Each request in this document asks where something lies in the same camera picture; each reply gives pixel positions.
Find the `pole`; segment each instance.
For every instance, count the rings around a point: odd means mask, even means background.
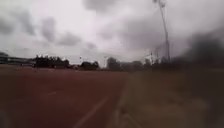
[[[162,9],[162,3],[161,3],[160,0],[158,0],[158,4],[159,4],[159,9],[160,9],[160,13],[161,13],[161,16],[162,16],[163,27],[164,27],[164,31],[165,31],[167,59],[168,59],[168,62],[170,62],[170,43],[169,43],[166,21],[165,21],[163,9]]]

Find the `light pole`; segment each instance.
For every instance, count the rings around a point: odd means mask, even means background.
[[[166,54],[167,54],[168,62],[170,62],[170,43],[169,43],[169,37],[168,37],[166,21],[165,21],[164,13],[163,13],[163,8],[165,7],[165,3],[162,3],[161,0],[153,0],[153,1],[155,3],[158,3],[158,5],[159,5],[159,9],[160,9],[160,13],[161,13],[161,16],[162,16],[162,21],[163,21],[164,32],[165,32]]]

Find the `grass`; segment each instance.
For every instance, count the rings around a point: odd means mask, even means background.
[[[108,128],[224,126],[222,76],[206,70],[133,73]],[[127,114],[139,126],[122,118]]]

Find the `white line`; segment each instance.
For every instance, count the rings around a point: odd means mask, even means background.
[[[106,97],[101,100],[98,104],[96,104],[84,117],[82,117],[74,126],[73,128],[79,128],[82,126],[93,114],[100,109],[108,100],[109,98]]]
[[[52,95],[55,95],[57,92],[51,92],[51,93],[48,93],[47,95],[48,96],[52,96]]]

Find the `tree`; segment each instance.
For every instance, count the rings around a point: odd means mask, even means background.
[[[144,64],[144,67],[145,68],[148,68],[151,66],[151,63],[150,63],[150,60],[149,59],[145,59],[145,64]]]
[[[83,70],[96,70],[99,68],[99,63],[97,61],[95,61],[93,63],[84,61],[81,64],[81,68]]]
[[[120,70],[120,63],[113,57],[108,58],[107,68],[110,70]]]
[[[143,67],[143,64],[141,61],[133,61],[132,62],[133,69],[141,69],[142,67]]]
[[[197,64],[220,64],[223,63],[223,53],[222,41],[219,38],[211,34],[202,34],[193,37],[188,58]]]

